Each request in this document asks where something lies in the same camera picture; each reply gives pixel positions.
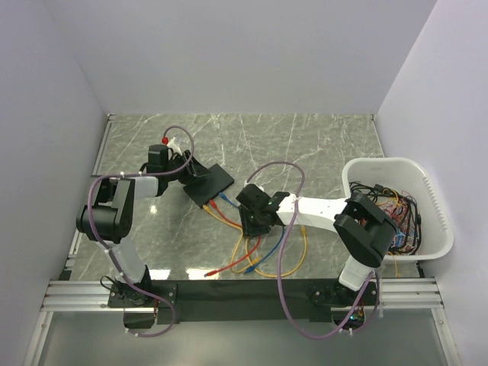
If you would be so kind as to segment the black network switch box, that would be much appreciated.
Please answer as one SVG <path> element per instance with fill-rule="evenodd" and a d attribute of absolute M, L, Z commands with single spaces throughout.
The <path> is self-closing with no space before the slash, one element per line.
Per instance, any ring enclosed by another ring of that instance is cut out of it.
<path fill-rule="evenodd" d="M 234 178 L 220 165 L 213 164 L 210 174 L 199 178 L 196 182 L 185 185 L 183 190 L 187 196 L 199 207 L 210 203 L 219 193 L 234 184 Z"/>

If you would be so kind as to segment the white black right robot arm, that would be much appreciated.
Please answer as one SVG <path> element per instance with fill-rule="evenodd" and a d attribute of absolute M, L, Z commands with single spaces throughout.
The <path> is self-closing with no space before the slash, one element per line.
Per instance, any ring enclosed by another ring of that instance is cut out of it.
<path fill-rule="evenodd" d="M 246 185 L 237 195 L 244 230 L 273 226 L 285 228 L 280 241 L 284 251 L 292 226 L 310 226 L 337 233 L 349 252 L 339 275 L 335 295 L 352 304 L 362 295 L 362 285 L 380 267 L 397 234 L 398 226 L 365 194 L 327 200 L 299 197 L 279 191 L 270 196 L 259 186 Z"/>

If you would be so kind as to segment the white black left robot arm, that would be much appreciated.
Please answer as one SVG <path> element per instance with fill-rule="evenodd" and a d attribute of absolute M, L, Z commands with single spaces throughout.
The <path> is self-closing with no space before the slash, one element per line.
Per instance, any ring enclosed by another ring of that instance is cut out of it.
<path fill-rule="evenodd" d="M 214 167 L 205 167 L 191 150 L 182 150 L 175 143 L 151 145 L 146 162 L 136 173 L 90 177 L 76 229 L 102 248 L 117 272 L 115 283 L 127 289 L 127 299 L 134 305 L 145 306 L 153 297 L 149 269 L 127 238 L 135 202 L 162 196 L 173 181 L 182 184 L 190 197 L 199 190 L 206 194 L 213 177 Z"/>

